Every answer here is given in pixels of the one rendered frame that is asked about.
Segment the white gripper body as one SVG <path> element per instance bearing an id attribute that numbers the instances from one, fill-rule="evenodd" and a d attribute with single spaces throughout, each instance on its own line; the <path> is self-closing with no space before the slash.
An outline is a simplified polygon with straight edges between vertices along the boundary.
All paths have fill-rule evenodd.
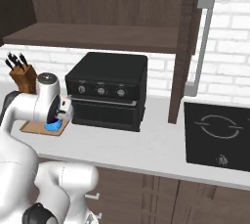
<path id="1" fill-rule="evenodd" d="M 71 100 L 66 97 L 61 97 L 58 118 L 72 120 L 73 115 L 74 115 L 74 109 L 73 109 Z"/>

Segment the dark brown cabinet door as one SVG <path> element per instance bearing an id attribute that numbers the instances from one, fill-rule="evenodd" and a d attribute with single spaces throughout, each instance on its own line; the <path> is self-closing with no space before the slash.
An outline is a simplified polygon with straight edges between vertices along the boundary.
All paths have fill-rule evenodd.
<path id="1" fill-rule="evenodd" d="M 36 23 L 32 0 L 0 0 L 0 46 L 4 38 Z"/>

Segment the blue round vessel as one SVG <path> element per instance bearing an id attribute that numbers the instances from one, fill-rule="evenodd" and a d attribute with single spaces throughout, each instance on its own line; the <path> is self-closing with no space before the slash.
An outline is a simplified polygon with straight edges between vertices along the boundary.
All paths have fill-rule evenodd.
<path id="1" fill-rule="evenodd" d="M 49 132 L 58 132 L 63 125 L 61 119 L 57 119 L 55 122 L 45 123 L 44 128 Z"/>

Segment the black toaster oven door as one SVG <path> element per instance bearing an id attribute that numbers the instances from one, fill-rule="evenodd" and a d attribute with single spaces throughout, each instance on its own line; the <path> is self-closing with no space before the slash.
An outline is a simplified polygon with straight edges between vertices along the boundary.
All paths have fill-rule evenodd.
<path id="1" fill-rule="evenodd" d="M 132 101 L 102 100 L 131 103 Z M 74 115 L 73 124 L 103 128 L 140 131 L 140 113 L 138 103 L 134 107 L 92 102 L 71 101 Z"/>

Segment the brown wooden knife block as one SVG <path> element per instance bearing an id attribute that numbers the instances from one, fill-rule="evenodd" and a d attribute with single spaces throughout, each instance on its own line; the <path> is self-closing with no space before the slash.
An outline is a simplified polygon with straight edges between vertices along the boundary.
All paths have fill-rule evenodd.
<path id="1" fill-rule="evenodd" d="M 19 91 L 28 94 L 36 93 L 36 78 L 37 74 L 32 65 L 28 67 L 14 67 L 13 70 L 9 72 L 12 79 L 19 87 Z"/>

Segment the black toaster oven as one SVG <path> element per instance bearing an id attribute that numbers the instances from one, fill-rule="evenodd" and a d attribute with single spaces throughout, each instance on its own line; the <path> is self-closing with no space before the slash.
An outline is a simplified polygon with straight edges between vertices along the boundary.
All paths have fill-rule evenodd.
<path id="1" fill-rule="evenodd" d="M 146 109 L 147 56 L 89 52 L 65 76 L 69 98 L 94 100 L 136 101 L 140 113 L 140 125 Z M 86 92 L 80 94 L 83 85 Z M 106 89 L 105 95 L 97 93 L 98 87 Z M 119 97 L 116 92 L 124 89 Z"/>

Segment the brown base cupboards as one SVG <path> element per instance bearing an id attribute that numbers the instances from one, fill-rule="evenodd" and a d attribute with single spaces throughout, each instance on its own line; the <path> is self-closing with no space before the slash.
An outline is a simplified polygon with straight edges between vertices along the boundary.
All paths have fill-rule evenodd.
<path id="1" fill-rule="evenodd" d="M 100 224 L 250 224 L 250 191 L 101 168 Z"/>

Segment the black hob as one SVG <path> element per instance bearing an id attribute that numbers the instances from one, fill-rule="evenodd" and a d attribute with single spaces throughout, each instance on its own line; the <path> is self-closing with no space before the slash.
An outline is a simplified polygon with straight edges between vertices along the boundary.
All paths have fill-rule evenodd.
<path id="1" fill-rule="evenodd" d="M 184 102 L 184 113 L 188 163 L 250 172 L 250 109 Z"/>

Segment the brown open wall cabinet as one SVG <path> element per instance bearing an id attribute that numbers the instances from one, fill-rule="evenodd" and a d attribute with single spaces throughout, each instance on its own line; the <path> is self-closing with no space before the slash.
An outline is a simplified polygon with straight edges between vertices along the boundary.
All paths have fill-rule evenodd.
<path id="1" fill-rule="evenodd" d="M 32 0 L 36 23 L 5 44 L 174 54 L 182 0 Z"/>

